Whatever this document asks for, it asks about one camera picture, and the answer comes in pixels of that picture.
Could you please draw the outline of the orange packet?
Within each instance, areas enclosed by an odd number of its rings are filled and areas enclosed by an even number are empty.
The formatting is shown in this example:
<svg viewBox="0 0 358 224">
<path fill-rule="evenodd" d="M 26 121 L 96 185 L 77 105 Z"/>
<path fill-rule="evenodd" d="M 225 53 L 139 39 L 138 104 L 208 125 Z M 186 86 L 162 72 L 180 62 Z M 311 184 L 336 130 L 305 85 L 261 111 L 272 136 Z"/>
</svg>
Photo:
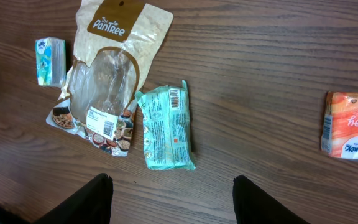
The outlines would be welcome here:
<svg viewBox="0 0 358 224">
<path fill-rule="evenodd" d="M 358 161 L 358 93 L 327 94 L 321 150 L 331 157 Z"/>
</svg>

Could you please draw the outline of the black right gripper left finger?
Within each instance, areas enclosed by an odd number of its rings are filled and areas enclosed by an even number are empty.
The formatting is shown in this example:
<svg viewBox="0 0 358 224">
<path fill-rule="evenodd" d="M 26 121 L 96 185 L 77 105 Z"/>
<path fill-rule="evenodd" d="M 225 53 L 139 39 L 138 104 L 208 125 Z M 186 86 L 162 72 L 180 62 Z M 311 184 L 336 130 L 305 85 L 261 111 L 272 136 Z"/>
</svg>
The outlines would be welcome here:
<svg viewBox="0 0 358 224">
<path fill-rule="evenodd" d="M 60 205 L 36 220 L 44 224 L 109 224 L 113 179 L 101 173 Z"/>
</svg>

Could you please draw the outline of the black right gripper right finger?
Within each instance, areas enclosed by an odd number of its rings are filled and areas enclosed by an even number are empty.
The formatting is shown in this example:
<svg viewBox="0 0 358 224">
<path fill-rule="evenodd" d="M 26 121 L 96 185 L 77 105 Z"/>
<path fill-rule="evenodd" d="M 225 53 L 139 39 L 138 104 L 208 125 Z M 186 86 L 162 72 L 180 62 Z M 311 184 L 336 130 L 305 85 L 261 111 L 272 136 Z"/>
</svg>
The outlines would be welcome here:
<svg viewBox="0 0 358 224">
<path fill-rule="evenodd" d="M 308 224 L 243 175 L 233 180 L 232 197 L 237 224 Z"/>
</svg>

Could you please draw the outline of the small teal tissue pack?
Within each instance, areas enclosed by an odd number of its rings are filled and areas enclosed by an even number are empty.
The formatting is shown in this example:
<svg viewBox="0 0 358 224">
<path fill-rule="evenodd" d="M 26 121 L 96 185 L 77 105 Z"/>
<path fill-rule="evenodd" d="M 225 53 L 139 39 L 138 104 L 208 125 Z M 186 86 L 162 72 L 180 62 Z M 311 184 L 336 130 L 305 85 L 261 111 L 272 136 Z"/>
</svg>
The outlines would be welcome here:
<svg viewBox="0 0 358 224">
<path fill-rule="evenodd" d="M 66 45 L 56 37 L 35 41 L 36 72 L 39 86 L 62 87 L 66 80 Z"/>
</svg>

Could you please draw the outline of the brown beige snack pouch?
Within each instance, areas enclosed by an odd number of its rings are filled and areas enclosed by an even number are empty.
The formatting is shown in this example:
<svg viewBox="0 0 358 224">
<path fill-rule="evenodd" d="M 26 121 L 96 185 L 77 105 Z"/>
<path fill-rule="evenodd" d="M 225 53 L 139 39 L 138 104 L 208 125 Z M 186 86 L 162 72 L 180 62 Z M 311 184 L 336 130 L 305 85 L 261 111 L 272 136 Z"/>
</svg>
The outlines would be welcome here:
<svg viewBox="0 0 358 224">
<path fill-rule="evenodd" d="M 46 122 L 112 156 L 126 156 L 135 93 L 172 21 L 171 12 L 142 1 L 82 0 L 73 65 Z"/>
</svg>

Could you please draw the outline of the teal snack packet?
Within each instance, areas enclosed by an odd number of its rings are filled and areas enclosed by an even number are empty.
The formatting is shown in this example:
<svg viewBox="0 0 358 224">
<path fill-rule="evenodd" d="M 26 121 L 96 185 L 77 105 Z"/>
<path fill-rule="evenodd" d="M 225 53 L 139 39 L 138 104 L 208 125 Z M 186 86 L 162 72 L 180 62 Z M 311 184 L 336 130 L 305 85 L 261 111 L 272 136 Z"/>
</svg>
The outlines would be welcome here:
<svg viewBox="0 0 358 224">
<path fill-rule="evenodd" d="M 150 170 L 195 170 L 191 152 L 188 85 L 137 91 L 144 130 L 145 163 Z"/>
</svg>

